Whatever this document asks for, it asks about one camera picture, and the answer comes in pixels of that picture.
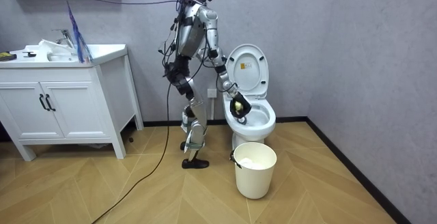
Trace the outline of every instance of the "wooden floor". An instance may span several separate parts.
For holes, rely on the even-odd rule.
[[[91,223],[155,167],[166,129],[126,131],[124,160],[111,146],[64,145],[38,146],[38,157],[25,162],[12,143],[0,143],[0,223]],[[171,127],[157,171],[98,223],[394,223],[303,122],[277,124],[266,140],[278,155],[270,190],[246,199],[229,161],[231,134],[210,126],[199,153],[210,167],[183,170],[184,133]]]

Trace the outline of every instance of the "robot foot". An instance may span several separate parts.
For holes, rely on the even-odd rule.
[[[182,161],[183,169],[205,169],[208,166],[210,166],[210,162],[197,158],[192,159],[191,162],[189,162],[188,159]]]

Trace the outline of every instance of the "toilet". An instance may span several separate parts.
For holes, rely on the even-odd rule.
[[[231,114],[231,96],[223,94],[226,121],[233,130],[232,148],[246,142],[264,143],[264,139],[273,131],[276,114],[266,100],[268,88],[267,58],[261,49],[252,44],[243,44],[235,48],[226,62],[229,80],[238,84],[238,91],[252,105],[246,115],[246,124],[241,124]]]

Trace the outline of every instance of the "white trash can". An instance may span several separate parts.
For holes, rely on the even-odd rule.
[[[237,188],[250,199],[262,198],[268,192],[276,153],[272,148],[258,142],[247,142],[231,152],[230,160],[235,163]]]

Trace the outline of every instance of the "cabinet door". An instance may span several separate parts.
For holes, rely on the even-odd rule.
[[[64,135],[39,83],[0,83],[0,116],[11,137],[58,139]]]
[[[41,82],[41,86],[66,138],[107,137],[92,82]]]

